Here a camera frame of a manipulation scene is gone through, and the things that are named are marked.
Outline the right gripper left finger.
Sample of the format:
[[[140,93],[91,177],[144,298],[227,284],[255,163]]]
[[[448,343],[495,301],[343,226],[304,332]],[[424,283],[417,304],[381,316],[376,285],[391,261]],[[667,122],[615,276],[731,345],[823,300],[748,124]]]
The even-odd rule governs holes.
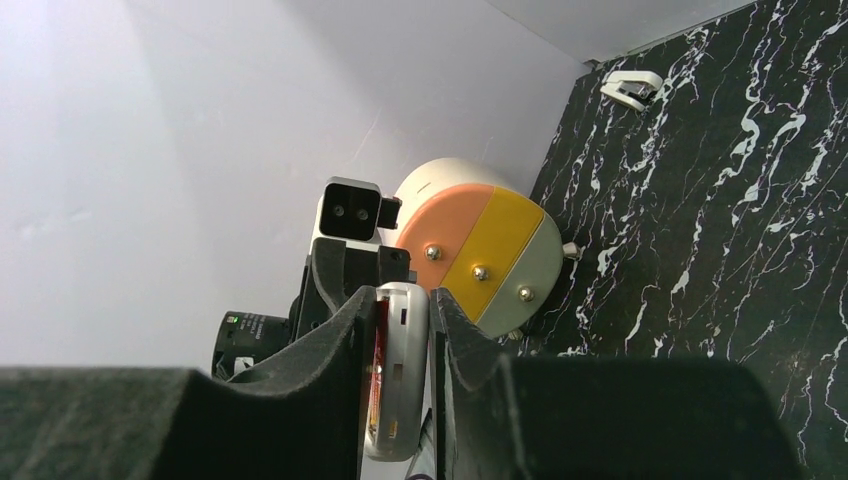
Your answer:
[[[356,479],[376,291],[223,382],[183,368],[5,367],[5,479]]]

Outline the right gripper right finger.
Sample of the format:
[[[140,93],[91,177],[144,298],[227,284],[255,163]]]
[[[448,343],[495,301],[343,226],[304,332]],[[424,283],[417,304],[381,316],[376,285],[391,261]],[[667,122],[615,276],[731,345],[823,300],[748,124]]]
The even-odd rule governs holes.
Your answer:
[[[765,389],[715,360],[517,356],[430,298],[439,479],[799,479]]]

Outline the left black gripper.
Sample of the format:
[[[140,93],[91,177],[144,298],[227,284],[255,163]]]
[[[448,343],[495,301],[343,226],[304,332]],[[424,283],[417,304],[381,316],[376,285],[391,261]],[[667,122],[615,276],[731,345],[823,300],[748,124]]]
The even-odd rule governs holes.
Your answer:
[[[228,311],[216,336],[211,375],[228,381],[273,356],[328,321],[356,291],[410,277],[411,256],[401,248],[353,248],[344,240],[318,238],[307,255],[300,292],[289,315]]]

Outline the orange battery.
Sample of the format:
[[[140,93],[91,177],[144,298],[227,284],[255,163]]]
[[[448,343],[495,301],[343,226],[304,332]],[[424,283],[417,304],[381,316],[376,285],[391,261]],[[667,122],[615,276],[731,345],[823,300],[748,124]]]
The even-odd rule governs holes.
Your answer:
[[[383,297],[376,302],[376,336],[375,350],[371,367],[371,384],[368,410],[367,436],[374,440],[378,433],[381,390],[383,380],[383,365],[385,363],[385,350],[387,342],[388,318],[390,313],[390,300]]]

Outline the white slim remote control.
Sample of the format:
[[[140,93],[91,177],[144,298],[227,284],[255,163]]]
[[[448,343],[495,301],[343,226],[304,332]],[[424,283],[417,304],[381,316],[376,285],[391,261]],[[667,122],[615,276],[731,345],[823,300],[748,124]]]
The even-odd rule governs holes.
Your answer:
[[[364,453],[379,462],[411,458],[419,443],[429,340],[429,296],[420,286],[390,282],[376,289],[390,300],[378,433],[364,434]]]

